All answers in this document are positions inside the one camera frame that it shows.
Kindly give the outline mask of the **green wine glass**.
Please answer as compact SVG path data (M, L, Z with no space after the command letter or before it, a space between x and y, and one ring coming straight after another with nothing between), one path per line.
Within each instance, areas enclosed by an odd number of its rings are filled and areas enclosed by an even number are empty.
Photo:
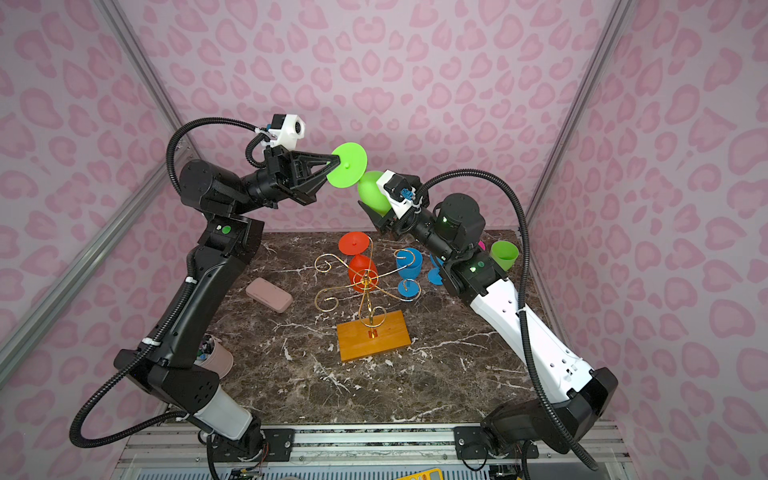
M327 175L328 182L338 189L355 186L363 204L385 216L391 205L377 185L383 173L368 170L366 150L358 143L346 142L336 147L332 154L339 157L340 164Z
M519 258L520 251L514 243L498 240L491 245L490 255L504 271L510 271Z

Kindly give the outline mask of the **green wine glass back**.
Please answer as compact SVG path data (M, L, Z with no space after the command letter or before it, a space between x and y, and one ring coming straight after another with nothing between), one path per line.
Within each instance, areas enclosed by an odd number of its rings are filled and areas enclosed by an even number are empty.
M339 157L340 164L327 175L328 182L338 189L355 186L363 204L385 216L391 205L377 185L383 173L368 170L366 150L358 143L346 142L336 147L332 154Z

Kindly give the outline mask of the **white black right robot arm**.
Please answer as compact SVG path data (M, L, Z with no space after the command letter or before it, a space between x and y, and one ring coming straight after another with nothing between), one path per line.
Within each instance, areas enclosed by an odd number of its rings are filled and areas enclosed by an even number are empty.
M380 232L409 234L439 263L442 284L484 319L525 363L536 397L506 402L481 422L491 455L504 455L525 442L542 441L552 450L572 452L589 469L596 460L579 441L603 415L618 386L606 367L595 369L567 347L520 299L513 282L479 240L485 219L477 202L451 194L437 211L417 210L408 201L361 208Z

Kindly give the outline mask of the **blue wine glass front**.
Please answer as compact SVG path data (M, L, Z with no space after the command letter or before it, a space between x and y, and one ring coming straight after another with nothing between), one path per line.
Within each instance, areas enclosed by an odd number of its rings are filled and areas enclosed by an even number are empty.
M422 270L422 254L414 248L405 248L395 253L397 274L401 277L398 293L405 299L414 299L420 294L416 281Z

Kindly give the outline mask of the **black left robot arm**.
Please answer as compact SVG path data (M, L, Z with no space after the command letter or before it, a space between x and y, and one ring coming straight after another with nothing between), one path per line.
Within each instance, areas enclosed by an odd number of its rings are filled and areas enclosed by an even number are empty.
M148 339L118 353L115 367L127 368L137 386L177 406L182 416L222 441L259 449L259 420L223 390L217 373L197 364L197 352L224 297L261 244L264 224L249 212L283 200L315 202L340 164L339 155L282 146L267 148L264 167L244 177L205 160L189 161L178 176L180 197L204 215L205 230L189 252L187 277L171 305Z

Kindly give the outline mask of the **red wine glass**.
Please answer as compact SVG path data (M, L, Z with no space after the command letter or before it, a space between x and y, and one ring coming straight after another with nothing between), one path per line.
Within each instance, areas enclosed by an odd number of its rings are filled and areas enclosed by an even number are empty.
M367 255L372 246L370 237L363 232L349 232L338 242L340 252L349 257L347 274L352 288L370 293L378 284L378 270Z

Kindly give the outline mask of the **blue wine glass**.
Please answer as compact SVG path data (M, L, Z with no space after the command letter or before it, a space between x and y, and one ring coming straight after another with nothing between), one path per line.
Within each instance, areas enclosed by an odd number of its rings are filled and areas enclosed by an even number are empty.
M440 267L443 264L443 261L435 257L434 255L430 256L430 261L432 263L432 268L429 270L427 274L428 281L435 286L442 286L443 280L440 274Z
M405 299L414 299L420 294L416 281L422 270L422 254L414 248L405 248L395 253L397 274L401 277L398 293Z

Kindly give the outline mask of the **green wine glass front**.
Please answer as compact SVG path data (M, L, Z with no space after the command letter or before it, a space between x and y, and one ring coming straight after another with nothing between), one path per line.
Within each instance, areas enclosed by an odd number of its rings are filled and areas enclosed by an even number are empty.
M514 243L498 240L491 245L490 255L504 271L510 271L519 258L520 251Z

